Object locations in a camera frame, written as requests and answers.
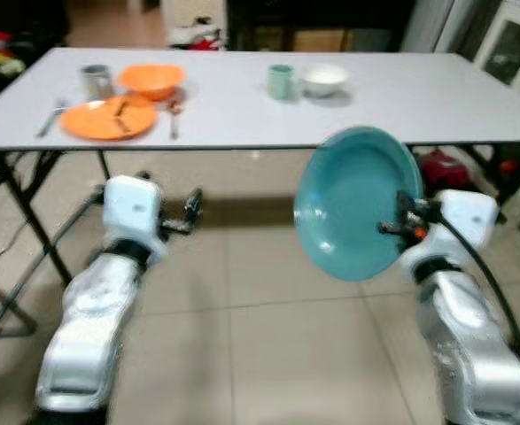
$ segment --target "blue plate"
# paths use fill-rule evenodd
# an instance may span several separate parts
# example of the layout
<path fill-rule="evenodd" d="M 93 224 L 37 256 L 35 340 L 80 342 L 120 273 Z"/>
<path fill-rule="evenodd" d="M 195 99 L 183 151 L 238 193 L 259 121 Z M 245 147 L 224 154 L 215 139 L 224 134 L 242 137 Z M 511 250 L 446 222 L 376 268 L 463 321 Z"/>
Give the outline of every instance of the blue plate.
<path fill-rule="evenodd" d="M 400 142 L 373 127 L 332 136 L 311 157 L 295 196 L 295 228 L 308 257 L 346 281 L 391 266 L 398 238 L 381 235 L 377 224 L 395 221 L 400 189 L 423 197 L 419 168 Z"/>

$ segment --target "black metal table leg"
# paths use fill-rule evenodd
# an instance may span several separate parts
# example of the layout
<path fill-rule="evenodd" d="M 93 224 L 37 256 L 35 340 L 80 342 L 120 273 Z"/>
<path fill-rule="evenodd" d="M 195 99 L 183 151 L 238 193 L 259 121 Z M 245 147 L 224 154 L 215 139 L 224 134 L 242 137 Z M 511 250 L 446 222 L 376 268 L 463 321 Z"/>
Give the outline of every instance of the black metal table leg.
<path fill-rule="evenodd" d="M 35 234 L 43 244 L 43 249 L 46 250 L 47 247 L 50 246 L 50 239 L 47 236 L 47 232 L 37 219 L 37 216 L 31 208 L 31 205 L 29 204 L 27 197 L 21 190 L 19 184 L 16 182 L 15 177 L 13 176 L 12 169 L 8 166 L 5 160 L 5 155 L 3 153 L 0 153 L 0 174 L 5 178 L 5 182 L 7 183 L 8 188 L 10 189 L 10 192 L 12 193 L 13 197 L 18 202 L 19 208 L 21 208 L 21 210 L 27 218 L 27 221 L 29 222 L 29 225 L 35 231 Z M 53 247 L 49 255 L 64 283 L 70 283 L 73 277 L 69 273 L 61 257 L 58 255 L 57 249 Z"/>
<path fill-rule="evenodd" d="M 98 160 L 100 161 L 100 166 L 102 167 L 102 172 L 104 173 L 104 178 L 110 180 L 110 170 L 108 169 L 108 163 L 106 162 L 104 151 L 97 151 L 97 155 Z"/>

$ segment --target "floor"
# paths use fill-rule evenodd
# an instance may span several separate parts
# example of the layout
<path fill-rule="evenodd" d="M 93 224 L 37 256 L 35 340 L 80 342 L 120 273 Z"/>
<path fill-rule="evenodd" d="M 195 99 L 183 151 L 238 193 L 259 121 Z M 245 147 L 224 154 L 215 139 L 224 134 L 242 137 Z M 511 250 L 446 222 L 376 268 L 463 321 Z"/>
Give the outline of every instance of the floor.
<path fill-rule="evenodd" d="M 397 266 L 368 282 L 341 282 L 299 247 L 292 194 L 311 154 L 108 155 L 115 174 L 151 170 L 172 204 L 196 186 L 206 193 L 199 230 L 173 239 L 167 259 L 146 275 L 112 424 L 441 423 L 430 356 L 415 324 L 414 285 Z M 24 162 L 25 178 L 30 158 Z M 59 162 L 34 201 L 51 234 L 101 181 L 92 153 Z M 0 249 L 21 222 L 0 190 Z M 95 207 L 64 239 L 60 250 L 74 273 L 103 233 Z M 0 260 L 2 288 L 16 282 L 39 248 L 26 228 Z M 497 228 L 484 255 L 520 321 L 520 233 Z M 61 293 L 46 262 L 20 298 L 40 330 L 0 341 L 0 425 L 28 415 Z"/>
<path fill-rule="evenodd" d="M 68 0 L 73 47 L 165 48 L 166 34 L 158 6 L 128 12 L 127 0 Z"/>

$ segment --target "orange plate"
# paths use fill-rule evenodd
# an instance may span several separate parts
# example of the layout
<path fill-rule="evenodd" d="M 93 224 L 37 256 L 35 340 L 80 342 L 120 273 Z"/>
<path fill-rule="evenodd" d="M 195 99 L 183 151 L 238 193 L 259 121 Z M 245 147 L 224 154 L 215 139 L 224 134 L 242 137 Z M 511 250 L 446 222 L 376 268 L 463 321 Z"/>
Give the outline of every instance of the orange plate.
<path fill-rule="evenodd" d="M 120 120 L 116 112 L 126 101 Z M 124 140 L 149 130 L 157 119 L 153 104 L 140 96 L 116 96 L 107 100 L 79 104 L 61 115 L 60 126 L 67 132 L 85 139 Z"/>
<path fill-rule="evenodd" d="M 118 82 L 130 91 L 153 101 L 164 100 L 184 79 L 184 71 L 175 65 L 132 65 L 118 77 Z"/>

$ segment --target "gray cup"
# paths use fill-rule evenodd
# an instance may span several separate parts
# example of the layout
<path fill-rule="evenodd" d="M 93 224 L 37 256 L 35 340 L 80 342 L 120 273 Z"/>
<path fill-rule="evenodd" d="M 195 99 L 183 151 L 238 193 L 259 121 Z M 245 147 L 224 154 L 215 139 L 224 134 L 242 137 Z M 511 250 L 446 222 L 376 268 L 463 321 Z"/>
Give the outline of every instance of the gray cup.
<path fill-rule="evenodd" d="M 103 100 L 114 96 L 110 70 L 106 65 L 88 65 L 81 69 L 89 100 Z"/>

